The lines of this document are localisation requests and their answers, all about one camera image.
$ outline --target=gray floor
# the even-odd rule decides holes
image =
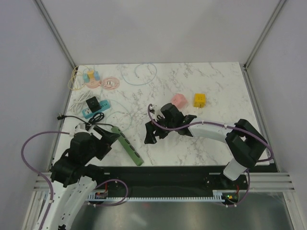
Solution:
[[[249,194],[236,208],[212,203],[84,206],[71,230],[292,230],[282,195]]]

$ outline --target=yellow cube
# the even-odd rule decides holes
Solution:
[[[194,97],[193,106],[196,108],[203,108],[206,104],[206,95],[203,93],[196,93]]]

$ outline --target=gray wall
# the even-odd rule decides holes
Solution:
[[[307,215],[307,1],[290,0],[249,69],[277,163]]]
[[[278,0],[42,0],[77,64],[244,63]]]
[[[21,228],[36,175],[20,157],[31,135],[56,130],[68,95],[71,67],[32,0],[0,7],[0,228]],[[29,162],[46,168],[54,135],[26,148]]]

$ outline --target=marble table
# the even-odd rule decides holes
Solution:
[[[236,122],[244,118],[259,130],[239,63],[143,64],[134,71],[136,66],[115,64],[88,67],[97,70],[101,79],[116,77],[120,80],[120,86],[115,90],[107,91],[98,87],[92,91],[98,99],[108,99],[111,104],[111,108],[104,112],[106,117],[102,122],[124,130],[128,140],[143,158],[144,166],[226,165],[232,159],[229,148],[222,142],[180,136],[176,132],[171,132],[165,139],[157,139],[154,145],[144,144],[145,123],[149,121],[148,104],[162,106],[170,102],[176,93],[185,95],[189,101],[189,105],[182,110],[184,115],[194,114],[219,122]],[[85,66],[79,67],[80,71],[85,69]],[[76,78],[76,84],[83,84],[81,76]],[[79,91],[73,91],[69,107],[80,93],[88,90],[91,89],[85,86]],[[192,107],[195,93],[206,94],[204,108]],[[73,130],[78,123],[77,119],[66,118],[62,130]],[[55,160],[69,147],[70,139],[69,135],[60,136]],[[118,141],[112,148],[102,161],[92,159],[90,163],[101,166],[135,166]],[[265,158],[266,152],[261,156],[261,159]]]

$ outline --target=table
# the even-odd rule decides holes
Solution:
[[[189,105],[182,110],[184,115],[194,114],[206,120],[219,122],[236,122],[243,118],[259,130],[237,62],[115,64],[87,67],[97,70],[101,79],[116,77],[120,80],[120,86],[115,90],[107,91],[98,87],[92,91],[98,100],[108,99],[111,104],[111,108],[104,111],[106,117],[102,122],[116,125],[124,131],[132,146],[143,158],[144,166],[226,165],[232,159],[229,148],[222,142],[180,136],[176,132],[171,132],[165,139],[158,139],[154,145],[144,144],[145,123],[149,121],[148,104],[162,106],[170,102],[176,93],[185,95],[189,101]],[[86,67],[80,66],[79,70],[83,72]],[[76,77],[75,83],[82,85],[82,76]],[[91,89],[85,86],[79,91],[73,91],[69,108],[80,93],[88,90]],[[192,107],[195,93],[206,94],[207,102],[204,108]],[[73,130],[78,123],[75,118],[66,118],[62,131]],[[69,147],[71,138],[69,135],[60,135],[55,161]],[[261,159],[265,158],[266,152],[261,156]],[[112,145],[112,150],[102,161],[92,159],[90,163],[99,166],[135,166],[118,141]]]

